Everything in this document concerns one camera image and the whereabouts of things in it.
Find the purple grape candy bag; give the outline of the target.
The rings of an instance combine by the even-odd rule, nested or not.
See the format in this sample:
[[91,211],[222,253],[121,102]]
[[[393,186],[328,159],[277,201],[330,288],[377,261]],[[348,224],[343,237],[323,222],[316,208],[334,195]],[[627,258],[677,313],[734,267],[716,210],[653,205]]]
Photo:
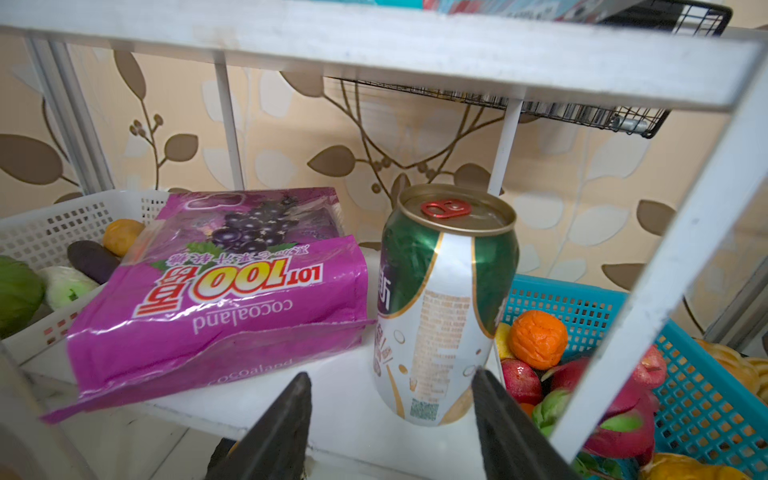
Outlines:
[[66,347],[79,396],[44,421],[353,349],[367,291],[333,188],[173,194],[78,314]]

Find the green white drink can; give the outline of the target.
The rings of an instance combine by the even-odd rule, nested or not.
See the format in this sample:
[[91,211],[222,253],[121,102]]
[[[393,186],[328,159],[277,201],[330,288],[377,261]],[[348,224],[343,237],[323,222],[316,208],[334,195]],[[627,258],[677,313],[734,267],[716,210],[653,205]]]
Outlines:
[[471,408],[519,262],[516,213],[446,184],[404,189],[385,224],[373,379],[400,418],[436,427]]

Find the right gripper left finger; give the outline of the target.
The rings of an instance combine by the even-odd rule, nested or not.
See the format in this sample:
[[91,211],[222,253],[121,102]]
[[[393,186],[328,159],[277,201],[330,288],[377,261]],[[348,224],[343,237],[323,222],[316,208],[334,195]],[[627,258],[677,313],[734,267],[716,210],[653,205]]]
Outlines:
[[311,380],[298,373],[208,479],[301,479],[312,413]]

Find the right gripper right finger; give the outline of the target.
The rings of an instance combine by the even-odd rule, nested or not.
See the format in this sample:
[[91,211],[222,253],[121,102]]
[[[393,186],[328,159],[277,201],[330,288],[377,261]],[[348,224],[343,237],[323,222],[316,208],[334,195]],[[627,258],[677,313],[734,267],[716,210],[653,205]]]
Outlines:
[[488,479],[579,478],[490,371],[479,369],[471,388]]

